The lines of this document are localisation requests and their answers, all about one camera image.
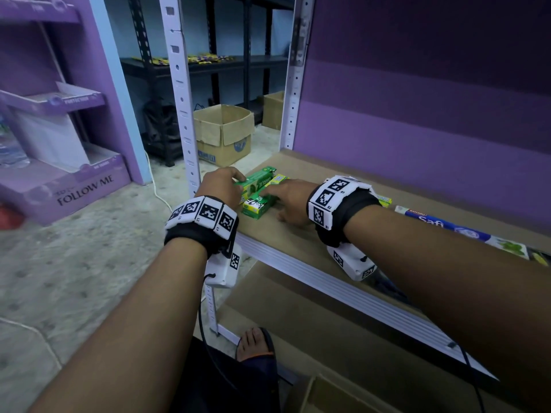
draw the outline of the blue toothpaste box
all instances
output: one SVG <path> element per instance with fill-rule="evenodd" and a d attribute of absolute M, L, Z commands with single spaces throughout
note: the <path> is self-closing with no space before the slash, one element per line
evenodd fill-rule
<path fill-rule="evenodd" d="M 494 235 L 488 235 L 487 233 L 471 229 L 470 227 L 454 225 L 453 223 L 443 219 L 439 219 L 438 217 L 429 216 L 427 214 L 420 213 L 416 210 L 408 209 L 402 206 L 396 206 L 395 211 L 396 213 L 400 213 L 408 217 L 413 217 L 414 219 L 419 219 L 425 223 L 429 223 L 430 225 L 435 225 L 438 227 L 442 227 L 443 229 L 460 233 L 461 235 L 465 235 L 467 237 L 470 237 L 471 239 L 476 239 L 478 241 L 484 242 L 490 246 L 493 246 L 494 248 L 506 250 L 507 252 L 514 255 L 529 259 L 526 245 L 522 243 L 509 241 L 507 239 L 502 239 Z"/>

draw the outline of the clear plastic bottle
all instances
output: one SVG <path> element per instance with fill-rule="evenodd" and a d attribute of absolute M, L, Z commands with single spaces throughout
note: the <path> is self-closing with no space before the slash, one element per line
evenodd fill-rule
<path fill-rule="evenodd" d="M 4 117 L 0 114 L 0 168 L 23 168 L 30 162 Z"/>

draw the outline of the red object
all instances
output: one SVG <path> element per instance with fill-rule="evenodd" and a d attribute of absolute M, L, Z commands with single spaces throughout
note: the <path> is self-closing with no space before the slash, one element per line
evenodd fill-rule
<path fill-rule="evenodd" d="M 0 204 L 0 230 L 17 229 L 24 221 L 23 215 Z"/>

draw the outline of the black metal shelf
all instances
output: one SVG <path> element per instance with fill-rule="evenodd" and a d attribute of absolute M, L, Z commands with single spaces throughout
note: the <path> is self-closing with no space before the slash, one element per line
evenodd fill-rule
<path fill-rule="evenodd" d="M 288 61 L 287 57 L 271 55 L 271 40 L 272 40 L 272 11 L 273 9 L 293 10 L 294 1 L 291 0 L 238 0 L 243 3 L 243 56 L 235 56 L 231 61 L 223 61 L 211 64 L 189 64 L 189 74 L 204 74 L 210 75 L 212 84 L 212 98 L 209 99 L 209 104 L 220 104 L 220 87 L 218 73 L 232 69 L 243 70 L 243 98 L 244 102 L 238 104 L 255 114 L 255 122 L 262 120 L 263 105 L 249 99 L 250 85 L 249 75 L 251 69 L 264 69 L 262 92 L 269 92 L 270 69 L 272 67 L 285 65 Z M 141 61 L 133 58 L 121 58 L 121 67 L 125 75 L 134 76 L 147 81 L 149 97 L 160 141 L 155 144 L 149 144 L 144 139 L 144 148 L 148 153 L 152 153 L 164 159 L 165 165 L 168 167 L 174 166 L 174 159 L 182 156 L 181 145 L 178 143 L 169 142 L 167 135 L 167 127 L 165 127 L 164 116 L 162 111 L 161 96 L 157 88 L 157 82 L 162 78 L 170 77 L 170 67 L 166 65 L 154 65 L 152 63 L 151 49 L 143 20 L 143 12 L 141 10 L 141 0 L 128 0 L 132 19 L 134 21 L 134 30 L 141 53 Z M 214 0 L 205 0 L 207 9 L 207 28 L 209 39 L 210 53 L 217 53 L 216 46 L 216 24 L 214 18 Z M 265 34 L 265 55 L 251 55 L 251 8 L 252 5 L 264 7 L 266 9 L 266 34 Z"/>
<path fill-rule="evenodd" d="M 189 64 L 189 75 L 213 74 L 232 69 L 243 69 L 245 62 L 243 56 L 232 56 L 233 60 L 214 62 L 211 64 Z M 251 55 L 251 69 L 272 68 L 286 65 L 287 57 L 272 55 Z M 147 79 L 148 70 L 142 61 L 133 58 L 121 58 L 122 71 L 129 76 Z M 156 78 L 170 77 L 170 67 L 167 65 L 153 65 L 153 73 Z"/>

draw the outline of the foot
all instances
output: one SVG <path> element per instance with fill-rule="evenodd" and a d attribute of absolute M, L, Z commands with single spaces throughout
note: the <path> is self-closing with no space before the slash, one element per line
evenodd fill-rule
<path fill-rule="evenodd" d="M 235 359 L 241 362 L 257 355 L 267 354 L 268 352 L 264 333 L 262 333 L 260 328 L 252 328 L 243 333 Z"/>

